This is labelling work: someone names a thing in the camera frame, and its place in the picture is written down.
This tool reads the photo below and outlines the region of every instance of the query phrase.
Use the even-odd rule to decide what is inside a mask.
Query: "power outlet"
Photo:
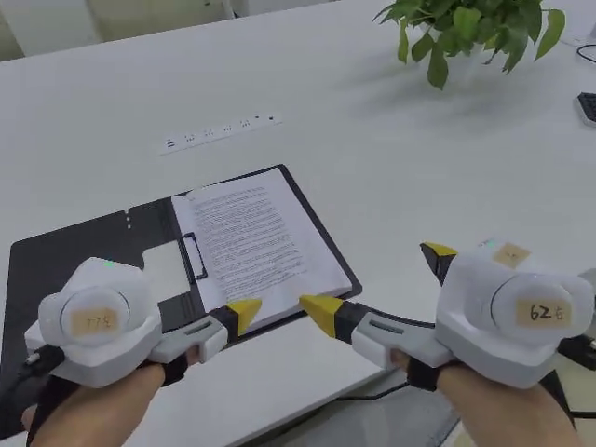
[[[198,132],[184,133],[180,137],[167,138],[164,144],[159,147],[157,154],[159,156],[171,154],[182,151],[182,149],[207,144],[239,133],[275,126],[281,122],[281,116],[279,114],[256,114],[251,117],[233,119],[220,126],[204,128]]]

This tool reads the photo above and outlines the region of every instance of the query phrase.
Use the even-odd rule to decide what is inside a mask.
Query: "handwritten number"
[[[550,307],[546,307],[545,305],[539,305],[540,312],[536,310],[536,305],[532,305],[530,308],[530,318],[532,321],[536,321],[537,319],[552,319],[552,315],[550,314]],[[557,311],[555,313],[557,319],[562,319],[562,309],[557,307]]]
[[[546,307],[545,305],[541,305],[540,308],[542,309],[542,315],[540,315],[540,319],[552,318],[552,315],[550,314],[550,308]]]
[[[535,309],[535,305],[532,305],[532,307],[530,308],[530,318],[532,319],[532,321],[536,321],[540,316],[540,314],[538,314],[538,312],[536,312]]]

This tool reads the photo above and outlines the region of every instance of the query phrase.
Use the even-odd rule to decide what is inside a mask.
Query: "white paper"
[[[243,298],[263,301],[252,329],[295,312],[303,294],[337,296],[351,289],[278,169],[211,185],[185,200],[209,278],[219,287],[218,305]],[[188,213],[183,221],[189,224]]]

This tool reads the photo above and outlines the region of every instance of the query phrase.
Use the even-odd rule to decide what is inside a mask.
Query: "number label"
[[[518,300],[516,322],[525,328],[567,328],[571,325],[571,305],[563,300]]]
[[[528,256],[530,256],[528,250],[518,247],[517,245],[505,244],[494,254],[493,261],[515,270]]]
[[[118,314],[110,307],[75,310],[71,314],[71,333],[73,337],[111,332],[117,329]]]

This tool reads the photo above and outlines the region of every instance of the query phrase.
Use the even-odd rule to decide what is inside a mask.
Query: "white table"
[[[558,47],[509,77],[494,70],[440,93],[396,62],[397,28],[372,23],[385,3],[1,64],[0,287],[15,240],[277,163],[354,268],[360,299],[387,312],[434,318],[425,239],[465,248],[501,235],[562,272],[594,266],[596,134],[572,99],[596,90],[595,68]],[[170,134],[262,111],[284,123],[155,155]],[[377,373],[301,319],[158,393],[129,445],[237,445]]]

